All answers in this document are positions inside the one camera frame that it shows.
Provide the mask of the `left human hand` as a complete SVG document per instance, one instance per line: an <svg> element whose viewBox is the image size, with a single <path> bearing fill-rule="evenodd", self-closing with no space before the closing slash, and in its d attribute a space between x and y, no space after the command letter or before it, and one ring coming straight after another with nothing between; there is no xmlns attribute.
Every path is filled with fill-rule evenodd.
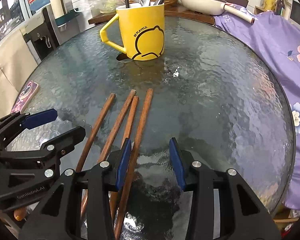
<svg viewBox="0 0 300 240"><path fill-rule="evenodd" d="M15 220L22 221L28 215L26 207L20 207L20 208L14 210L13 215L14 215Z"/></svg>

